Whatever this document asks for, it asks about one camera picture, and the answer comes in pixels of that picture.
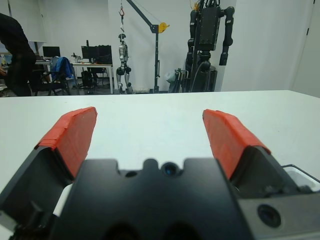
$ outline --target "silver humanoid robot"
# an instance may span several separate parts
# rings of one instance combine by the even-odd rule
[[[121,67],[118,67],[116,70],[116,81],[118,83],[118,91],[120,94],[132,94],[133,88],[131,82],[129,82],[131,68],[127,65],[128,61],[128,46],[125,42],[125,37],[123,33],[119,35],[120,43],[119,46],[119,55],[121,61]],[[121,83],[121,76],[124,75],[126,89],[123,91],[123,84]]]

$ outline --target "black humanoid robot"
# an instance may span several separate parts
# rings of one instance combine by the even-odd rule
[[[128,46],[125,42],[125,37],[126,35],[123,33],[119,35],[121,43],[121,45],[119,46],[121,66],[118,67],[118,69],[116,70],[116,81],[118,84],[118,91],[120,94],[132,94],[134,90],[132,88],[131,82],[129,82],[131,68],[127,65],[129,55]],[[123,75],[126,85],[125,91],[123,91],[123,84],[121,83],[121,76]]]
[[[225,36],[219,65],[227,64],[229,46],[233,44],[234,13],[233,6],[221,9],[220,0],[200,0],[196,10],[191,12],[191,38],[188,41],[189,51],[185,63],[185,70],[190,72],[191,77],[185,79],[183,92],[206,92],[204,89],[215,82],[210,71],[210,51],[216,50],[220,18],[224,16]]]

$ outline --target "blue jacket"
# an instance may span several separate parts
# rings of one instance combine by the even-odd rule
[[[52,78],[55,79],[56,78],[56,73],[54,72],[59,72],[59,73],[65,73],[65,76],[67,78],[73,78],[73,67],[72,65],[70,64],[68,58],[66,57],[59,57],[57,62],[56,62],[56,65],[53,67],[52,69],[53,73],[52,73]]]

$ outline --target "door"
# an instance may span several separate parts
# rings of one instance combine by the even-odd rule
[[[320,0],[315,0],[311,24],[292,90],[320,98]]]

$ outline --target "camera lens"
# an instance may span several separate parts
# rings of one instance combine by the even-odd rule
[[[179,167],[176,164],[172,163],[172,162],[165,163],[162,166],[161,170],[164,173],[164,175],[167,175],[169,177],[175,177],[180,172]]]

